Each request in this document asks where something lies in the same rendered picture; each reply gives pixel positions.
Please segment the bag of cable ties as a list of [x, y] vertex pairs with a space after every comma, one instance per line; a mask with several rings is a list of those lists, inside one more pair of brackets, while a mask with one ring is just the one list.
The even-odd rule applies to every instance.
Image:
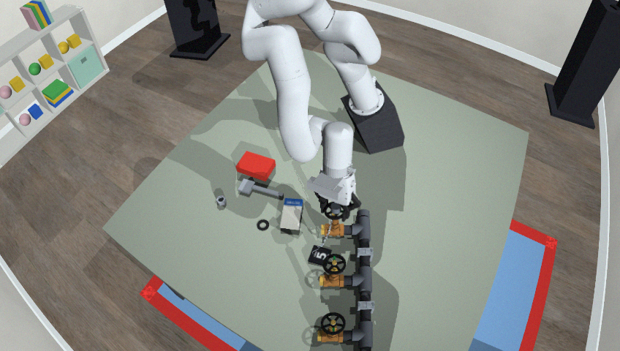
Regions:
[[285, 198], [280, 228], [299, 230], [302, 207], [302, 199]]

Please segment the red block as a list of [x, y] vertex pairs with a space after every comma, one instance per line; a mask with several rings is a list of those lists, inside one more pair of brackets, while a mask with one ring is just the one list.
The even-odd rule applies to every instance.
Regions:
[[246, 151], [239, 163], [236, 165], [236, 170], [239, 173], [243, 173], [253, 178], [267, 181], [275, 166], [275, 159], [270, 159], [265, 156]]

